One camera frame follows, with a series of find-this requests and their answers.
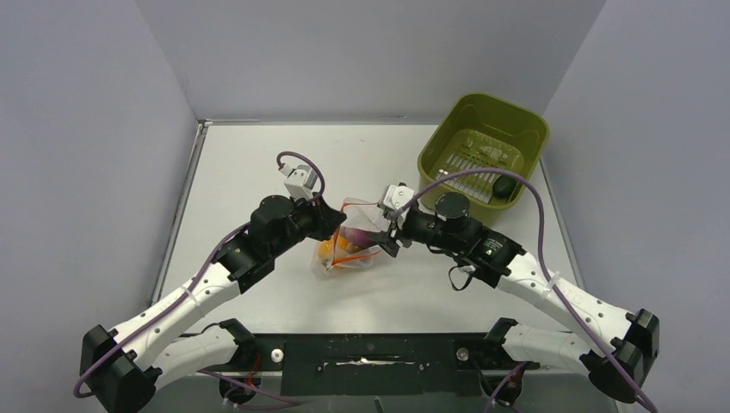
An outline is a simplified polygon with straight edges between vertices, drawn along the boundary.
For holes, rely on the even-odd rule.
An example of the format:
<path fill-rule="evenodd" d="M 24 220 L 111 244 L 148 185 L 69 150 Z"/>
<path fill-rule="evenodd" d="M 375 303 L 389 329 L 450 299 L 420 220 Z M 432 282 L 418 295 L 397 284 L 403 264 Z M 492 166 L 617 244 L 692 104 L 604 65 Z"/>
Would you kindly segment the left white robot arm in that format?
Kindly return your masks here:
<path fill-rule="evenodd" d="M 97 325 L 84 335 L 74 396 L 94 396 L 108 412 L 138 412 L 171 382 L 232 361 L 252 339 L 240 322 L 180 335 L 270 274 L 275 259 L 297 243 L 325 241 L 345 220 L 321 199 L 264 198 L 250 222 L 225 236 L 192 279 L 126 322 L 111 329 Z"/>

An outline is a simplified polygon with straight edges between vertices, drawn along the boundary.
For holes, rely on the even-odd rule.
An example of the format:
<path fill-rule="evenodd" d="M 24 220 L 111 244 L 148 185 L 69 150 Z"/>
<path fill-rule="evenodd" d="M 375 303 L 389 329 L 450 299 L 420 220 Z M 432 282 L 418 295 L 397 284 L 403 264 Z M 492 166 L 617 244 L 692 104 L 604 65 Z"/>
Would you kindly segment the clear zip top bag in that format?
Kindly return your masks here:
<path fill-rule="evenodd" d="M 329 239 L 317 242 L 312 254 L 310 269 L 321 280 L 362 272 L 387 258 L 369 237 L 387 225 L 376 202 L 346 198 L 339 211 L 346 220 Z"/>

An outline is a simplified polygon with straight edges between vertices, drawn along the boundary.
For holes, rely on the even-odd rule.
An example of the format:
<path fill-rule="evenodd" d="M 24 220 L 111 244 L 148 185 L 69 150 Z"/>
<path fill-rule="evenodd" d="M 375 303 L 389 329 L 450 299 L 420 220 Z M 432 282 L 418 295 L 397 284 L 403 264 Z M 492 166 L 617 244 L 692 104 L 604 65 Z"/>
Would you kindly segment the purple toy eggplant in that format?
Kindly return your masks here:
<path fill-rule="evenodd" d="M 367 249 L 373 247 L 374 244 L 368 240 L 366 232 L 355 227 L 341 226 L 339 236 L 344 237 L 349 244 L 354 245 L 358 249 Z"/>

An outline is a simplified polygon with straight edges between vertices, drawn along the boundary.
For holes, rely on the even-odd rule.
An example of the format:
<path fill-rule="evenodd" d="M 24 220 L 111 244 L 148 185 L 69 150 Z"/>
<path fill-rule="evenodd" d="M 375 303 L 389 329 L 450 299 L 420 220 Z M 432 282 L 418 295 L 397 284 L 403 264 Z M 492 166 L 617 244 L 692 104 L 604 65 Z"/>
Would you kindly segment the yellow toy bell pepper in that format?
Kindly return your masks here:
<path fill-rule="evenodd" d="M 355 254 L 360 249 L 346 237 L 332 237 L 324 241 L 317 248 L 317 257 L 321 262 L 332 264 L 342 262 L 345 258 Z"/>

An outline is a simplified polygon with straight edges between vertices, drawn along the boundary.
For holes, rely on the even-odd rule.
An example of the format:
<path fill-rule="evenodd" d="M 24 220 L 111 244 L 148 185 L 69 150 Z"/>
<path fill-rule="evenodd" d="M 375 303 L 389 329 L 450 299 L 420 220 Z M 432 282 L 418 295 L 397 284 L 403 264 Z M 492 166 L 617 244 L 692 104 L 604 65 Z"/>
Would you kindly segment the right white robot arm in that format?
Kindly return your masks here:
<path fill-rule="evenodd" d="M 536 362 L 583 375 L 624 404 L 642 399 L 639 391 L 659 355 L 659 318 L 646 309 L 631 312 L 611 305 L 543 270 L 521 244 L 472 218 L 466 196 L 441 196 L 435 213 L 412 206 L 369 237 L 390 256 L 420 243 L 563 326 L 562 331 L 551 331 L 500 319 L 484 344 L 493 366 Z"/>

